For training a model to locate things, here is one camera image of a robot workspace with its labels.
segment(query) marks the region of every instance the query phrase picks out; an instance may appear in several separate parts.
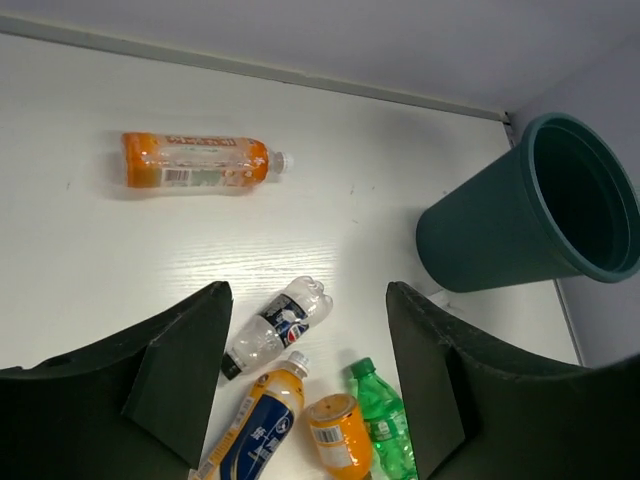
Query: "gray wall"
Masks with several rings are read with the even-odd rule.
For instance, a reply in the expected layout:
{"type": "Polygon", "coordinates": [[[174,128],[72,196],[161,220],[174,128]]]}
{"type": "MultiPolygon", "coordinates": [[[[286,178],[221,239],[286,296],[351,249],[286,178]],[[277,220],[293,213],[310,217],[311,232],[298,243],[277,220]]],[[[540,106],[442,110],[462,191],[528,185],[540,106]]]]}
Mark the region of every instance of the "gray wall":
{"type": "MultiPolygon", "coordinates": [[[[521,133],[548,111],[564,111],[596,130],[640,185],[640,36],[576,72],[513,116],[521,133]]],[[[578,348],[587,365],[640,352],[640,275],[616,285],[562,282],[578,348]]]]}
{"type": "Polygon", "coordinates": [[[515,109],[638,28],[637,0],[0,0],[72,28],[515,109]]]}

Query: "trash bin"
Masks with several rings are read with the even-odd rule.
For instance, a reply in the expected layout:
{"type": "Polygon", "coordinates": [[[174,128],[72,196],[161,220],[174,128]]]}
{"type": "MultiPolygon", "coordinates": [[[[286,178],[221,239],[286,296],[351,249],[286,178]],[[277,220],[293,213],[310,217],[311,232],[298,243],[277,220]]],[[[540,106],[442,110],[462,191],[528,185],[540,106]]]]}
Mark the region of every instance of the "trash bin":
{"type": "Polygon", "coordinates": [[[640,211],[602,139],[550,113],[427,209],[416,243],[429,274],[454,292],[577,275],[614,283],[640,267],[640,211]]]}

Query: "table surface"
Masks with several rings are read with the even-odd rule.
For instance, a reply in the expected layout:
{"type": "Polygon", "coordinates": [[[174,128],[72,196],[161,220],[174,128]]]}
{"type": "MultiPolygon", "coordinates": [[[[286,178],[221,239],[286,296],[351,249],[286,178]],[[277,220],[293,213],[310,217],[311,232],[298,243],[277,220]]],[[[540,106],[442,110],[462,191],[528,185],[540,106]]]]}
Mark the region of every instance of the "table surface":
{"type": "MultiPolygon", "coordinates": [[[[308,402],[344,391],[343,370],[364,356],[399,388],[386,286],[402,280],[435,291],[417,257],[415,223],[509,148],[499,122],[0,40],[0,368],[30,367],[108,336],[213,280],[233,290],[232,339],[274,292],[306,274],[335,302],[297,344],[312,362],[308,402]],[[297,162],[282,182],[249,196],[142,199],[117,184],[127,130],[249,135],[297,162]]],[[[451,302],[499,338],[576,362],[552,282],[452,294],[451,302]]],[[[206,452],[256,376],[221,383],[206,452]]],[[[263,478],[326,478],[302,427],[263,478]]]]}

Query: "orange can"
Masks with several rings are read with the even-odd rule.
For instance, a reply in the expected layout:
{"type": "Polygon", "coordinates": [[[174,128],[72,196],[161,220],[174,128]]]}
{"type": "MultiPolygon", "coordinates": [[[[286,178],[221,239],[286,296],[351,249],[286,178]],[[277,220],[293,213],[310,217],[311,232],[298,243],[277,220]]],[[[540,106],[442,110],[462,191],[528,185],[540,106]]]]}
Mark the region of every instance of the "orange can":
{"type": "Polygon", "coordinates": [[[370,478],[373,446],[353,396],[324,397],[308,408],[307,418],[322,464],[333,478],[370,478]]]}

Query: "bottle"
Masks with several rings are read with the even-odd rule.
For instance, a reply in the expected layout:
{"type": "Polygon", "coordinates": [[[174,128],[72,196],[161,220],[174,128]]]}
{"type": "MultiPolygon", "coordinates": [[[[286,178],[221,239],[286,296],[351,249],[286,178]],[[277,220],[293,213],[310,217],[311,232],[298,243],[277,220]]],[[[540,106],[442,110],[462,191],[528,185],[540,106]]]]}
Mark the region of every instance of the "bottle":
{"type": "Polygon", "coordinates": [[[237,478],[256,480],[267,461],[291,431],[304,408],[302,380],[309,359],[295,351],[279,370],[262,375],[211,455],[191,480],[237,478]]]}
{"type": "Polygon", "coordinates": [[[322,464],[336,480],[370,476],[373,447],[357,400],[336,393],[307,409],[307,421],[322,464]]]}
{"type": "Polygon", "coordinates": [[[333,299],[324,285],[298,277],[262,312],[254,315],[222,357],[220,370],[229,380],[252,372],[280,356],[309,328],[324,320],[333,299]]]}
{"type": "Polygon", "coordinates": [[[128,132],[122,135],[127,185],[253,187],[282,174],[291,156],[244,137],[196,137],[128,132]]]}
{"type": "Polygon", "coordinates": [[[351,372],[358,382],[357,398],[369,438],[380,458],[380,466],[390,480],[417,480],[404,403],[375,371],[369,357],[351,365],[351,372]]]}

